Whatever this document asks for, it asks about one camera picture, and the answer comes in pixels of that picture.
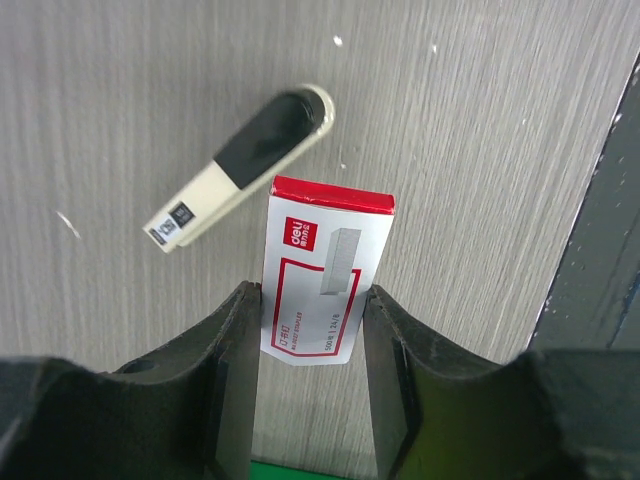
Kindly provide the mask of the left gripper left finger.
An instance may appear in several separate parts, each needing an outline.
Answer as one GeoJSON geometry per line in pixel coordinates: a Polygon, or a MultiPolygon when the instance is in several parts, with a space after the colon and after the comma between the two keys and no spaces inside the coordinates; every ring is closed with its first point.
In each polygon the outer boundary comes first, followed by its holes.
{"type": "Polygon", "coordinates": [[[55,357],[1,361],[5,479],[245,479],[260,288],[114,372],[55,357]]]}

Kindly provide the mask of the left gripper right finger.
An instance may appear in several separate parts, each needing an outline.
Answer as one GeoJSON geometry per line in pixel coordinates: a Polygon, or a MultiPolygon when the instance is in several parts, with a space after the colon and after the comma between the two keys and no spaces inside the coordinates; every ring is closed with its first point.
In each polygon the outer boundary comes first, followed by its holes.
{"type": "Polygon", "coordinates": [[[635,479],[639,355],[528,350],[476,355],[382,287],[363,317],[382,479],[635,479]]]}

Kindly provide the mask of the red white staple box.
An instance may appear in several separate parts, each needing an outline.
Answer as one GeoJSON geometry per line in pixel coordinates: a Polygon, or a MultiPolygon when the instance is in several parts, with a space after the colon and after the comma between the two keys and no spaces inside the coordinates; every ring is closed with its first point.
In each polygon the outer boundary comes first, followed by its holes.
{"type": "Polygon", "coordinates": [[[391,194],[274,178],[261,349],[292,366],[347,363],[395,214],[391,194]]]}

